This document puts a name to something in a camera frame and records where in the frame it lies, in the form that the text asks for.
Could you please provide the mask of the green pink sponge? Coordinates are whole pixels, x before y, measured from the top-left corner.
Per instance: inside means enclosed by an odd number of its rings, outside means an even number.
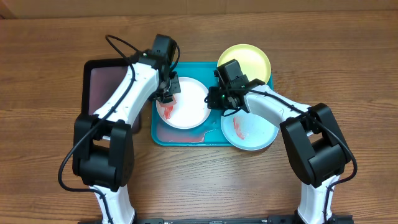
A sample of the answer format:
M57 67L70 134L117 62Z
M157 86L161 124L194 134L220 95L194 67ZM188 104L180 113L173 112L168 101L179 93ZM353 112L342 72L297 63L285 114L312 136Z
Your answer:
M174 96L172 96L171 98L167 98L167 100L163 103L159 103L159 105L163 108L169 108L172 107L176 104L176 99Z

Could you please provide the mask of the white plate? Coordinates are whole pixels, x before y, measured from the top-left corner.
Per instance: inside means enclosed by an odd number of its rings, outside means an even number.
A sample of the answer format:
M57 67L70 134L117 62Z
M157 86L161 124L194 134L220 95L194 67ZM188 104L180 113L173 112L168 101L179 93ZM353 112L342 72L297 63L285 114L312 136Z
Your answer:
M208 89L194 78L179 78L181 92L174 95L176 104L170 108L161 107L155 102L160 118L169 126L177 129L195 128L206 121L211 110L204 99Z

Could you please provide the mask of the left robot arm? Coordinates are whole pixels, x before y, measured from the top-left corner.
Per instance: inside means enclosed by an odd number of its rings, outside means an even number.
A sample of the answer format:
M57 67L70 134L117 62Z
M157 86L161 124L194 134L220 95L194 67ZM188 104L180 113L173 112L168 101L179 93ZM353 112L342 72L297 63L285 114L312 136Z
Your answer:
M102 223L134 223L127 189L134 167L132 126L148 99L172 106L173 95L180 93L175 71L180 47L173 38L158 34L150 49L122 58L127 63L123 80L103 106L77 117L73 147L58 170L60 186L73 191L62 180L72 161L73 173L86 185L83 191L97 198Z

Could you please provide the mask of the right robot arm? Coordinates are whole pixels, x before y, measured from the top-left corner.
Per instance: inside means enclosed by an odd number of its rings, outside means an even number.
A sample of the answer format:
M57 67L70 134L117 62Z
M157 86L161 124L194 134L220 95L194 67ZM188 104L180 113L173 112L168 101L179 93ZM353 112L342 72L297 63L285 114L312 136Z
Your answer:
M353 223L351 215L335 215L335 186L355 177L356 159L331 109L309 106L271 90L265 82L248 80L235 59L214 71L218 86L205 98L210 109L245 111L279 127L290 166L302 183L300 204L292 215L273 215L266 223Z

